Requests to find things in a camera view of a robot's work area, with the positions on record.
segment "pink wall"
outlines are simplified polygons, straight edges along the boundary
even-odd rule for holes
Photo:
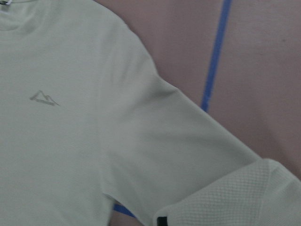
[[[222,0],[96,0],[120,16],[160,76],[200,105]],[[233,0],[209,114],[301,179],[301,2]],[[112,226],[139,225],[114,212]]]

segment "mountain logo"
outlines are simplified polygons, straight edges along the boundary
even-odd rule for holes
[[[35,100],[40,103],[44,103],[47,105],[59,105],[57,104],[50,96],[46,96],[43,91],[39,90],[35,95],[33,95],[30,100]]]

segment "blue line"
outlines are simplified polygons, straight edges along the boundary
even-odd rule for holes
[[[222,6],[222,14],[220,17],[218,31],[217,31],[217,35],[215,38],[214,49],[213,49],[212,56],[211,56],[210,68],[209,68],[209,72],[208,72],[206,87],[205,87],[202,105],[201,105],[201,108],[205,112],[208,111],[209,101],[210,101],[212,91],[213,91],[214,79],[215,79],[216,70],[218,67],[218,61],[219,61],[220,52],[221,52],[221,48],[222,48],[227,19],[228,19],[229,11],[231,8],[231,1],[232,0],[224,0],[223,6]]]
[[[125,215],[131,216],[133,218],[136,218],[127,208],[125,208],[124,206],[120,206],[118,204],[114,205],[114,210],[119,212],[119,213],[123,213]]]

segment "background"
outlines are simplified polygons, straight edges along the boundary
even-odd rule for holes
[[[158,73],[201,105],[223,0],[95,0],[121,17]],[[233,0],[208,113],[301,179],[301,1]],[[114,211],[111,226],[140,226]]]

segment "textured cuff fabric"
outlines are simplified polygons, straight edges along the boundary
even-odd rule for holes
[[[262,159],[158,211],[169,226],[300,226],[301,181]]]

